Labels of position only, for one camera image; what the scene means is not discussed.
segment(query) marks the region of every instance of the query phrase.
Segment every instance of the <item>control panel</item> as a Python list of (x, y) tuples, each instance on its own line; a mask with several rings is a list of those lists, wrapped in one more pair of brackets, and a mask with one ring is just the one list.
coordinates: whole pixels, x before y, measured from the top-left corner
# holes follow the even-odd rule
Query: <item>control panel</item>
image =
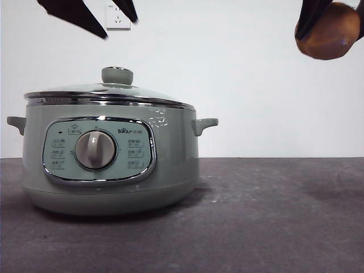
[(152, 129), (136, 119), (63, 118), (48, 127), (45, 137), (43, 167), (66, 184), (145, 177), (155, 164)]

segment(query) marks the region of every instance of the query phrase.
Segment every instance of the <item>pot base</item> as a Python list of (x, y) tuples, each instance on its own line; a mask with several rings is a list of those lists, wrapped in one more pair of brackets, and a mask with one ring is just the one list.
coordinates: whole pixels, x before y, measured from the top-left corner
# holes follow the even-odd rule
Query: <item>pot base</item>
[(65, 194), (23, 187), (32, 202), (45, 210), (76, 216), (111, 216), (153, 210), (180, 201), (197, 180), (151, 191), (108, 194)]

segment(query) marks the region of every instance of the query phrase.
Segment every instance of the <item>lid knob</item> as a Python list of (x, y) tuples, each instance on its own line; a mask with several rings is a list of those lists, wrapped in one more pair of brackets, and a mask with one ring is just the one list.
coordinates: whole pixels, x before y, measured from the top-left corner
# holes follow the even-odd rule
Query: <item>lid knob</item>
[(122, 67), (105, 67), (101, 71), (102, 81), (106, 84), (127, 84), (133, 82), (133, 72)]

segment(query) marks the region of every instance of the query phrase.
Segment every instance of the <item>button icon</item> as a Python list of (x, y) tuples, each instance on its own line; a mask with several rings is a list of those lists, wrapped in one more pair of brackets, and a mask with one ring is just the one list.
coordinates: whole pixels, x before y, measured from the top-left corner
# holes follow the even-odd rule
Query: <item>button icon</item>
[(53, 148), (64, 148), (66, 144), (66, 140), (62, 139), (54, 139), (52, 141), (52, 147)]
[(64, 150), (53, 150), (51, 158), (64, 158)]
[(133, 160), (133, 161), (129, 161), (127, 163), (128, 169), (141, 169), (141, 168), (143, 168), (143, 166), (144, 166), (144, 163), (139, 160)]
[(68, 128), (69, 135), (80, 135), (81, 134), (81, 127), (77, 124), (73, 124)]
[(142, 148), (144, 146), (144, 142), (140, 139), (129, 139), (128, 145), (129, 148)]
[(60, 161), (53, 161), (51, 168), (52, 169), (65, 169), (64, 167), (64, 160), (60, 160)]
[(142, 149), (134, 149), (128, 150), (127, 157), (128, 158), (142, 158), (144, 156), (144, 152)]

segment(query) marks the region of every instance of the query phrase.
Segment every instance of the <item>glass lid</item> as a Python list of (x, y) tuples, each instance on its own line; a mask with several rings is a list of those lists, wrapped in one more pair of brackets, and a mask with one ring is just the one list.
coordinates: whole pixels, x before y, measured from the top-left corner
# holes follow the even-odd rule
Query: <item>glass lid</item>
[(83, 102), (88, 100), (90, 104), (94, 104), (96, 101), (113, 102), (113, 104), (117, 104), (116, 102), (140, 102), (193, 109), (193, 106), (179, 102), (165, 94), (132, 86), (134, 74), (128, 69), (106, 67), (102, 70), (101, 75), (104, 83), (61, 86), (40, 92), (26, 93), (24, 97), (28, 99), (30, 104), (46, 104), (47, 102), (74, 104), (72, 102), (77, 100)]

